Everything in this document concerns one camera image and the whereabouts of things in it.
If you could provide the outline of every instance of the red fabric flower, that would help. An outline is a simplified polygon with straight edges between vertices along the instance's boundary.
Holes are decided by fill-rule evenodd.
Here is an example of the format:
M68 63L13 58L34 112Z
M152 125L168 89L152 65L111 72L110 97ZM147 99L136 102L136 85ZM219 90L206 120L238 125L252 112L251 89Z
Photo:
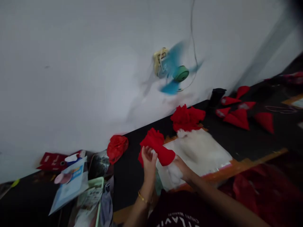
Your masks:
M205 111L194 107L187 109L186 105L178 106L174 114L170 117L173 121L173 129L177 132L180 129L184 131L199 130L199 121L204 120Z
M216 115L220 118L224 118L228 114L230 109L231 109L231 107L227 107L224 109L216 109Z
M275 133L272 113L257 113L254 119L268 132Z
M142 158L142 147L149 146L155 150L158 154L159 162L162 166L167 166L175 159L175 152L173 150L168 150L166 147L163 146L164 144L164 136L154 128L151 128L145 138L141 141L141 150L139 153L138 160L141 163L143 168L143 158Z
M245 109L238 109L230 112L223 121L231 123L239 128L246 129L248 131L250 130Z
M241 86L241 87L239 87L238 90L237 90L236 99L239 99L241 96L243 96L244 94L246 94L249 90L250 90L249 86Z
M238 109L251 109L256 102L242 102L238 105Z
M237 103L237 102L241 102L241 100L239 99L234 99L234 98L231 98L231 97L228 97L228 96L225 96L221 99L221 104L223 106L227 106L227 105L230 105L230 104L233 104L233 103Z

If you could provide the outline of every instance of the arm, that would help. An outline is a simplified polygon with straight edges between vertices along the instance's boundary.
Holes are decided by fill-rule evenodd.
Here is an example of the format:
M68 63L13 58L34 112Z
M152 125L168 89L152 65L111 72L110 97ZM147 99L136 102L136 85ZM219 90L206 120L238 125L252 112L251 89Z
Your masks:
M183 180L196 190L206 202L236 226L269 226L244 205L205 182L180 157L177 157L174 162L183 173Z
M124 227L142 227L146 225L149 205L152 199L152 193L155 187L156 179L156 161L157 154L151 153L151 148L142 147L142 159L144 163L144 183L140 189L140 195L148 203L144 202L139 196L136 199L135 204L132 207L130 215Z

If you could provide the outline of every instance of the gold bracelet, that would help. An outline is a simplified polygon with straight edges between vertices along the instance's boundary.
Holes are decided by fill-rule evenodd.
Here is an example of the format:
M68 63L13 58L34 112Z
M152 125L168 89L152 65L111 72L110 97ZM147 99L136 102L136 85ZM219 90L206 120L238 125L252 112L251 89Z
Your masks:
M138 196L139 196L139 198L140 198L143 202L145 202L146 204L149 203L146 199L143 198L143 196L141 196L141 194L140 194L139 191L138 191Z

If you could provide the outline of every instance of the black container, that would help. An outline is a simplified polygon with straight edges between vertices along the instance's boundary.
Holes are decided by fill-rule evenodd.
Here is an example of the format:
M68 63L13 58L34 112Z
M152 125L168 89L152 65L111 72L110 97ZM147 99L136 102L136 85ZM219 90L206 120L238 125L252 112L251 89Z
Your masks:
M226 89L223 88L213 89L211 94L211 99L209 100L208 103L208 108L215 108L219 104L223 95L225 95L225 92Z

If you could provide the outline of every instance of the person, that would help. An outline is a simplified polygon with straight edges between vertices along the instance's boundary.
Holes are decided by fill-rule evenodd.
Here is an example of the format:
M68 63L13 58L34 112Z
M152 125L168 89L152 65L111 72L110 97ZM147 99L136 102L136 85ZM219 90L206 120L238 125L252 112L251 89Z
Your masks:
M149 206L156 179L157 154L142 147L144 182L124 227L142 226L269 226L244 205L214 188L195 174L176 155L174 160L186 181L197 192L162 190L158 203L149 218Z

